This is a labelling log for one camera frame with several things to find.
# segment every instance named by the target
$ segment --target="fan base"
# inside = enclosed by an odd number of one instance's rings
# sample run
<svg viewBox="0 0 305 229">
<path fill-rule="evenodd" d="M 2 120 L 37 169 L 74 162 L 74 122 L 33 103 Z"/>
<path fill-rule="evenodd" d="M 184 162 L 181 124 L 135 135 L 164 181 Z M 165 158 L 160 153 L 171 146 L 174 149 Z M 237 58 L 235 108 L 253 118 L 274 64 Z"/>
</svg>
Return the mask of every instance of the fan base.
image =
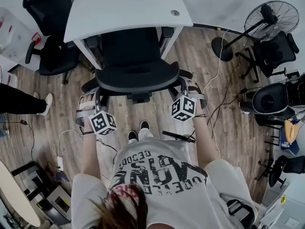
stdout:
<svg viewBox="0 0 305 229">
<path fill-rule="evenodd" d="M 221 57 L 220 57 L 220 51 L 221 51 L 222 44 L 223 44 L 223 46 L 228 44 L 228 42 L 225 39 L 223 40 L 223 42 L 222 42 L 222 40 L 223 39 L 221 37 L 214 38 L 212 41 L 212 48 L 218 58 L 220 58 L 222 61 L 228 62 L 228 61 L 232 60 L 232 58 L 233 58 L 233 49 L 231 46 L 226 49 L 223 48 L 223 50 L 221 52 Z"/>
</svg>

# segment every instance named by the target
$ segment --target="black pants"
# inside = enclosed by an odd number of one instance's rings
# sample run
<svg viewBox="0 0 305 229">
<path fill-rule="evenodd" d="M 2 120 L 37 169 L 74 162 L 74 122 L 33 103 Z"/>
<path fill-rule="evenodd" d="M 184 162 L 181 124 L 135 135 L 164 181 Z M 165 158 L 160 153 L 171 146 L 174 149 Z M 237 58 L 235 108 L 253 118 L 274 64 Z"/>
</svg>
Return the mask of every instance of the black pants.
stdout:
<svg viewBox="0 0 305 229">
<path fill-rule="evenodd" d="M 0 114 L 40 114 L 47 107 L 45 100 L 37 99 L 5 84 L 0 84 L 0 98 Z"/>
</svg>

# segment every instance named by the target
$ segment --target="white desk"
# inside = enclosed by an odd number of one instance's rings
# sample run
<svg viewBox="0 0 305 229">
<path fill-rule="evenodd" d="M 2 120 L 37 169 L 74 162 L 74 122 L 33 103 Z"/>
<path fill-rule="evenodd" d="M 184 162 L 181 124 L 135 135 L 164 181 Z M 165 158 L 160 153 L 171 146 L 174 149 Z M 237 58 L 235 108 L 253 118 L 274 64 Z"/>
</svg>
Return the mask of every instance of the white desk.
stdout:
<svg viewBox="0 0 305 229">
<path fill-rule="evenodd" d="M 27 196 L 2 161 L 0 161 L 0 188 L 10 205 L 22 218 L 35 227 L 41 225 Z"/>
<path fill-rule="evenodd" d="M 179 16 L 171 12 L 176 10 Z M 175 27 L 162 53 L 164 59 L 183 26 L 193 26 L 182 0 L 74 0 L 64 42 L 74 41 L 82 53 L 100 69 L 83 39 L 111 31 L 142 27 Z"/>
</svg>

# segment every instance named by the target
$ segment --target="white pants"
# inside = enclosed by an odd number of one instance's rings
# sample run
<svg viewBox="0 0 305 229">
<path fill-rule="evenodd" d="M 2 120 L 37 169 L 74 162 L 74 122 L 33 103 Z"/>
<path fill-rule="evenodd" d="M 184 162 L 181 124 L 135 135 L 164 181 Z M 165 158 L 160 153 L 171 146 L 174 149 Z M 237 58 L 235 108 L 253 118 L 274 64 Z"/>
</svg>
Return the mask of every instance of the white pants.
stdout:
<svg viewBox="0 0 305 229">
<path fill-rule="evenodd" d="M 139 131 L 139 134 L 138 134 L 139 141 L 142 141 L 143 139 L 145 139 L 147 137 L 153 137 L 153 135 L 150 132 L 150 130 L 147 129 L 147 128 L 141 129 Z M 133 143 L 133 142 L 138 142 L 138 140 L 137 139 L 131 139 L 131 140 L 129 140 L 128 144 Z"/>
</svg>

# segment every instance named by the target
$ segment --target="fan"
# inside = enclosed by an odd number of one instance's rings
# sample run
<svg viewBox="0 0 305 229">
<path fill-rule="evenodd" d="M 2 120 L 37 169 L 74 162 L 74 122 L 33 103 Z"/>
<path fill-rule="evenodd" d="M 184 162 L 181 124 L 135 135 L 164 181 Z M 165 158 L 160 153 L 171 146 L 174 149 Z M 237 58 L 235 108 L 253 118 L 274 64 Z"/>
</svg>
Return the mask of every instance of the fan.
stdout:
<svg viewBox="0 0 305 229">
<path fill-rule="evenodd" d="M 266 2 L 248 15 L 244 24 L 244 33 L 231 42 L 216 37 L 212 41 L 212 48 L 218 58 L 227 62 L 233 58 L 231 45 L 243 36 L 248 35 L 260 41 L 266 41 L 275 37 L 280 31 L 286 34 L 292 32 L 298 23 L 299 13 L 293 5 L 283 1 Z"/>
</svg>

